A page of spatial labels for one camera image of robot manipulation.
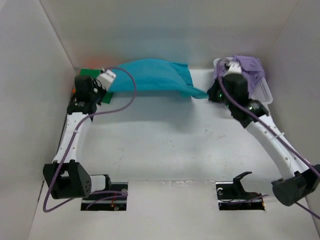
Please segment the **green t shirt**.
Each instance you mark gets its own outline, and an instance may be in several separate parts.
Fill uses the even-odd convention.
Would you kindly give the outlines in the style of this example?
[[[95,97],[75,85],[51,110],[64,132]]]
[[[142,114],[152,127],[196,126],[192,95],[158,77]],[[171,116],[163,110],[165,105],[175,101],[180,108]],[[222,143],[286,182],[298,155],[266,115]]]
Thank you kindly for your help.
[[[79,76],[91,76],[92,78],[96,78],[100,73],[101,69],[93,69],[93,68],[81,68],[78,72]],[[113,97],[112,92],[107,92],[102,99],[102,103],[110,104]]]

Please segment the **teal t shirt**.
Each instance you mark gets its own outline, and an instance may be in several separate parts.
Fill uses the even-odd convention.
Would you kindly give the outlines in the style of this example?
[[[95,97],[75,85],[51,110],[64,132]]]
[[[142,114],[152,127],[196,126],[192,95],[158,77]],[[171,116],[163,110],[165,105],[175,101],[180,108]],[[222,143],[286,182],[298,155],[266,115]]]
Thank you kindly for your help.
[[[189,66],[186,63],[162,59],[146,58],[120,64],[119,69],[112,69],[116,78],[109,88],[113,93],[174,91],[184,97],[206,99],[207,92],[194,87]]]

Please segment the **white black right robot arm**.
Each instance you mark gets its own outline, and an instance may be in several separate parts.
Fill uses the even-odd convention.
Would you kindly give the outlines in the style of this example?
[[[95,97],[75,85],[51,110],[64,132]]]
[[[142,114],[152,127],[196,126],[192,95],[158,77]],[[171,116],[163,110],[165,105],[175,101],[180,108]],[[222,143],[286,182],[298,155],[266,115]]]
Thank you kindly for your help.
[[[239,73],[216,78],[207,91],[209,100],[221,103],[233,119],[250,133],[267,152],[281,178],[272,181],[272,193],[289,207],[313,193],[320,183],[320,166],[312,165],[290,145],[275,125],[267,108],[249,97],[248,82]]]

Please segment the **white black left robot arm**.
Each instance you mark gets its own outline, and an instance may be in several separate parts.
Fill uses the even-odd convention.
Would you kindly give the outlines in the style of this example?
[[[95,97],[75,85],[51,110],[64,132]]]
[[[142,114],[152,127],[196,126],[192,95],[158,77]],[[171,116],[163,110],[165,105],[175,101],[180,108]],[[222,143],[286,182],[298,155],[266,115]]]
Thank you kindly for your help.
[[[95,192],[100,199],[112,195],[110,180],[105,174],[89,175],[81,165],[85,137],[97,111],[116,75],[100,73],[75,77],[71,102],[67,107],[67,122],[62,142],[52,163],[43,167],[43,175],[53,199],[87,198]]]

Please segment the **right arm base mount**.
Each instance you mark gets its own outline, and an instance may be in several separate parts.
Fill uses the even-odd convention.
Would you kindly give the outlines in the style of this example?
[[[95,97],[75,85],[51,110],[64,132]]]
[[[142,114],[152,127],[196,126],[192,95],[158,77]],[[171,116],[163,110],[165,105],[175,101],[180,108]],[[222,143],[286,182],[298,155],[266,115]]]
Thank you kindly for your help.
[[[264,211],[263,195],[258,192],[246,191],[241,180],[252,174],[245,171],[235,176],[231,181],[217,181],[215,183],[217,204],[220,211]]]

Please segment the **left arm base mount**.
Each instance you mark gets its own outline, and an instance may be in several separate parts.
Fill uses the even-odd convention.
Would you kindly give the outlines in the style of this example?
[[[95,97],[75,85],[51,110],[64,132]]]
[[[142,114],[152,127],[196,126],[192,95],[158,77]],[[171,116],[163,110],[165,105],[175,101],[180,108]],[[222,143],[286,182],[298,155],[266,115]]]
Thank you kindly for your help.
[[[117,212],[127,210],[128,182],[113,182],[107,193],[91,194],[81,200],[81,211]]]

